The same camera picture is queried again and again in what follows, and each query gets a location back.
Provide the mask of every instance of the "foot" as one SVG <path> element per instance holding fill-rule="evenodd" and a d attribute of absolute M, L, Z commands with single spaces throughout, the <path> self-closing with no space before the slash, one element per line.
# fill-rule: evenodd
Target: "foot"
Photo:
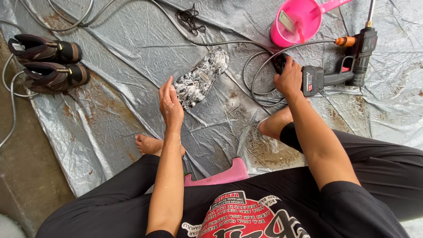
<path fill-rule="evenodd" d="M 135 144 L 142 155 L 150 154 L 160 156 L 162 154 L 163 140 L 139 134 L 135 136 Z M 185 148 L 181 145 L 181 156 L 184 154 Z"/>
<path fill-rule="evenodd" d="M 293 121 L 291 110 L 286 107 L 262 121 L 258 125 L 258 131 L 265 136 L 279 140 L 282 129 Z"/>

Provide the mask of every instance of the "pink bucket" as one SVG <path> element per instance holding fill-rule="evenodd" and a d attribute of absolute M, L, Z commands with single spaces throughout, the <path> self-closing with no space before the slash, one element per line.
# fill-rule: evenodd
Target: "pink bucket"
<path fill-rule="evenodd" d="M 297 28 L 301 29 L 304 41 L 308 41 L 319 30 L 323 13 L 351 1 L 330 0 L 319 5 L 315 0 L 287 0 L 277 11 L 276 20 L 270 28 L 270 38 L 275 45 L 282 48 L 302 43 L 298 32 L 292 34 L 279 22 L 282 10 L 296 24 Z"/>

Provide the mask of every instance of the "silver tarp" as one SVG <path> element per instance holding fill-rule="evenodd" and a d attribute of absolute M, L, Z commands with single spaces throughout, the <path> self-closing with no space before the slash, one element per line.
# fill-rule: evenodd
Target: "silver tarp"
<path fill-rule="evenodd" d="M 69 26 L 46 0 L 25 0 L 50 27 Z M 108 0 L 94 1 L 87 20 Z M 87 0 L 54 0 L 74 19 L 86 11 Z M 269 47 L 270 25 L 283 0 L 160 0 L 174 16 L 192 3 L 207 31 L 193 39 L 219 42 L 251 39 Z M 354 0 L 323 16 L 319 32 L 311 40 L 334 39 L 358 33 L 367 19 L 370 0 Z M 419 0 L 378 0 L 374 27 L 378 45 L 370 59 L 365 87 L 327 87 L 311 103 L 323 119 L 338 130 L 423 149 L 423 19 Z M 197 63 L 210 48 L 186 41 L 164 14 L 149 1 L 117 0 L 91 26 L 57 33 L 40 27 L 19 1 L 2 0 L 1 17 L 28 33 L 78 43 L 82 63 L 91 69 L 89 84 L 67 94 L 40 95 L 32 99 L 34 110 L 47 134 L 70 187 L 76 196 L 111 178 L 140 154 L 134 135 L 148 133 L 163 138 L 164 123 L 158 107 L 158 87 Z M 19 33 L 1 24 L 5 39 Z M 187 149 L 185 170 L 202 179 L 230 167 L 231 158 L 244 159 L 250 175 L 304 166 L 303 157 L 280 142 L 261 136 L 258 122 L 283 105 L 262 108 L 242 83 L 247 59 L 262 51 L 250 44 L 221 46 L 231 55 L 226 74 L 206 99 L 186 111 L 181 141 Z M 316 44 L 288 52 L 299 63 L 322 66 L 332 72 L 341 50 L 332 44 Z M 268 56 L 252 60 L 247 82 Z M 266 66 L 257 88 L 272 87 L 274 70 Z M 279 94 L 264 98 L 276 102 Z"/>

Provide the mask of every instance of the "leg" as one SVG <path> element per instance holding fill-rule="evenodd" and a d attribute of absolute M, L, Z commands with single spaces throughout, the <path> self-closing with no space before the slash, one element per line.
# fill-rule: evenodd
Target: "leg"
<path fill-rule="evenodd" d="M 302 153 L 294 124 L 291 118 L 282 117 L 287 112 L 281 111 L 262 122 L 259 130 L 272 138 L 275 131 L 281 131 L 280 141 Z M 398 220 L 423 216 L 423 151 L 341 131 L 334 130 L 334 133 L 361 185 L 386 203 Z"/>
<path fill-rule="evenodd" d="M 47 237 L 139 237 L 146 234 L 150 194 L 162 140 L 138 135 L 143 155 L 138 161 L 97 188 L 57 209 L 38 230 Z"/>

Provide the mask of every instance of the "hand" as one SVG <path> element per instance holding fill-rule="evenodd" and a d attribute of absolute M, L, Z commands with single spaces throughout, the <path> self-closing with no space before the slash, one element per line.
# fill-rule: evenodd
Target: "hand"
<path fill-rule="evenodd" d="M 182 122 L 184 120 L 184 110 L 179 103 L 172 81 L 173 76 L 170 76 L 167 83 L 159 90 L 160 111 L 165 119 L 166 130 L 181 132 Z"/>
<path fill-rule="evenodd" d="M 273 83 L 275 88 L 288 96 L 290 94 L 301 93 L 302 83 L 302 66 L 297 62 L 294 62 L 291 56 L 286 57 L 285 68 L 283 69 L 282 75 L 276 74 L 273 77 Z"/>

